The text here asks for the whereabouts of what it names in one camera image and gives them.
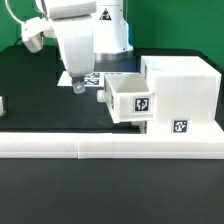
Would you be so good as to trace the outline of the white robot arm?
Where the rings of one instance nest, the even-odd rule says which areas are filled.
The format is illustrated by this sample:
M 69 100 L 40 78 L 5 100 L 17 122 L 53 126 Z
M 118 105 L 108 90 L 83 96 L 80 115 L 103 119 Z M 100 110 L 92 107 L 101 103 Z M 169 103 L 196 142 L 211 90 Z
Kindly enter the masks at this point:
M 48 23 L 44 34 L 55 37 L 64 74 L 76 94 L 85 91 L 84 77 L 96 60 L 114 59 L 133 50 L 123 0 L 35 0 Z

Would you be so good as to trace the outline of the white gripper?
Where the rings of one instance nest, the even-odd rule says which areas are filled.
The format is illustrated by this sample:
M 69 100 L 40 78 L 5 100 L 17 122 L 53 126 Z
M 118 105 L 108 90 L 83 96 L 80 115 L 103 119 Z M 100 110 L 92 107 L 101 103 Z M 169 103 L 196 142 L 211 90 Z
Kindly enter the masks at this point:
M 65 70 L 75 94 L 85 92 L 84 78 L 94 69 L 94 22 L 90 15 L 53 21 L 53 30 Z

